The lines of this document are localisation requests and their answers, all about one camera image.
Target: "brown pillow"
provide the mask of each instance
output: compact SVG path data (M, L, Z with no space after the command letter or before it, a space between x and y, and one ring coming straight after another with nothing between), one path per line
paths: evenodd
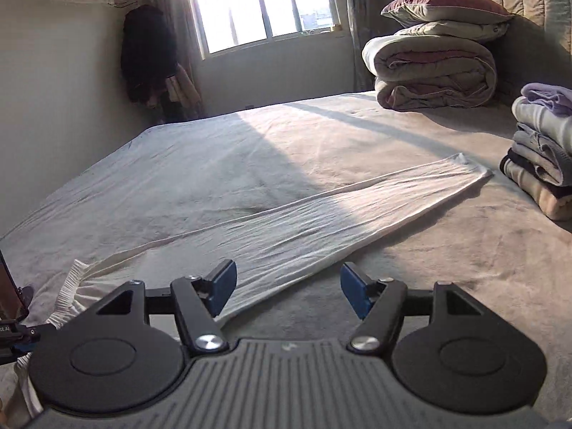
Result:
M513 15L493 0L395 0L381 11L403 27L441 20L498 24Z

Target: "folded quilt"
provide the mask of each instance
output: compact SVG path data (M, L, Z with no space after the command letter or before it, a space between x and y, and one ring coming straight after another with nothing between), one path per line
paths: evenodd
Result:
M551 138L572 155L572 115L557 116L544 105L531 103L525 97L514 100L513 114L518 122Z
M534 165L541 180L558 187L572 185L572 157L559 144L521 123L513 140L513 151Z
M530 83L522 87L521 94L531 103L547 107L557 116L572 116L572 90L540 83Z
M556 187L539 180L534 175L534 166L513 150L508 150L499 168L536 201L548 218L553 221L572 218L572 187Z
M493 56L468 39L390 35L370 40L362 56L384 108L479 106L497 85Z

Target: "white wall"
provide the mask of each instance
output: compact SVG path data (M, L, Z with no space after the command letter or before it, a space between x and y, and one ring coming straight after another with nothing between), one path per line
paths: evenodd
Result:
M120 77L126 11L0 0L0 235L150 125Z
M241 48L196 63L209 116L352 91L354 62L346 0L336 0L342 31Z

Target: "bed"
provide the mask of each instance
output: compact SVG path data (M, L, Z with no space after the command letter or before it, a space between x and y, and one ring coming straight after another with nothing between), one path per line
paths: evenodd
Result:
M515 126L501 104L397 113L383 110L374 92L161 125L53 193L0 248L16 282L36 288L28 322L41 322L75 258L99 260L463 152L494 176L347 259L412 288L454 280L511 321L548 357L538 410L562 418L572 413L572 235L498 171ZM331 266L255 306L225 333L347 337L359 320L338 272ZM422 323L407 322L404 334Z

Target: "headboard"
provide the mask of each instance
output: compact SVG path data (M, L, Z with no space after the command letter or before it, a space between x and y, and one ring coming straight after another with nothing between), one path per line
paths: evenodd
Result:
M494 0L516 14L507 34L489 44L498 93L512 102L528 82L572 88L572 0Z

